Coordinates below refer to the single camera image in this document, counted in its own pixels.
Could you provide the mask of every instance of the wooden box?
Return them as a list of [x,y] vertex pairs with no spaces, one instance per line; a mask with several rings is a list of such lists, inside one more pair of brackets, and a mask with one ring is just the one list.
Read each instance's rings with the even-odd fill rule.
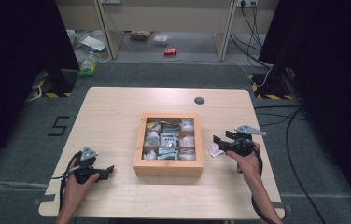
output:
[[[158,159],[151,159],[145,160],[145,156],[148,153],[152,153],[151,150],[155,152],[157,157],[159,158],[161,154],[159,154],[159,148],[161,151],[164,151],[163,142],[161,142],[161,132],[166,124],[179,124],[182,121],[188,119],[189,121],[192,120],[193,122],[193,130],[191,131],[190,128],[185,128],[184,130],[180,128],[178,133],[178,153],[183,152],[187,153],[192,152],[194,150],[195,159],[193,157],[186,158],[183,157],[185,154],[178,154],[178,158],[176,160],[158,160]],[[163,125],[161,129],[153,130],[150,127],[150,124],[160,123]],[[158,146],[147,146],[145,144],[146,135],[151,132],[156,132],[159,135],[160,143]],[[183,142],[184,137],[188,137],[190,140],[193,139],[194,136],[194,146],[189,141],[187,144]],[[202,171],[204,168],[204,159],[203,159],[203,149],[202,149],[202,132],[201,132],[201,122],[198,114],[165,114],[165,113],[145,113],[143,114],[140,120],[140,126],[138,131],[137,137],[137,145],[134,154],[134,162],[133,167],[137,176],[188,176],[188,177],[200,177],[202,175]]]

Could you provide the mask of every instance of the black tape marking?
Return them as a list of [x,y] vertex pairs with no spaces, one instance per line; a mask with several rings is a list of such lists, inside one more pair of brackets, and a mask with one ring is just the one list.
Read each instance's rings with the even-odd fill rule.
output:
[[54,121],[54,124],[52,126],[52,128],[60,128],[62,129],[62,132],[61,133],[49,133],[48,136],[63,136],[64,135],[64,132],[65,132],[65,129],[67,129],[67,126],[64,126],[64,125],[57,125],[57,122],[59,121],[59,119],[69,119],[70,117],[68,116],[58,116],[56,118],[56,120]]

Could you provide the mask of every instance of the power outlet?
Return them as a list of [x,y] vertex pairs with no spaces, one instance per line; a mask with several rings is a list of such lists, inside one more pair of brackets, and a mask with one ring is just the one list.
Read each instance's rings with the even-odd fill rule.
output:
[[245,1],[245,7],[253,7],[254,3],[255,6],[258,4],[258,0],[237,0],[236,6],[241,7],[242,1]]

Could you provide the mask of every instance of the wooden table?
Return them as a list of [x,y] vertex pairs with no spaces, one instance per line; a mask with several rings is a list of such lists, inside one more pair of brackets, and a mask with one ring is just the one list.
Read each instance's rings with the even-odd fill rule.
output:
[[[195,97],[203,97],[197,105]],[[201,178],[144,177],[133,169],[139,120],[144,112],[199,113],[202,122],[204,170]],[[137,217],[179,219],[258,218],[251,206],[251,192],[236,163],[226,156],[211,158],[207,147],[213,135],[223,139],[225,131],[249,124],[258,128],[251,99],[244,90],[177,88],[91,88],[80,108],[73,130],[53,176],[61,175],[71,157],[84,146],[98,152],[94,167],[115,165],[108,180],[91,186],[76,211],[77,217]],[[281,202],[265,145],[262,145],[262,179],[273,202]],[[51,180],[46,194],[52,202],[39,207],[42,216],[57,216],[60,180]],[[277,209],[283,217],[284,209]]]

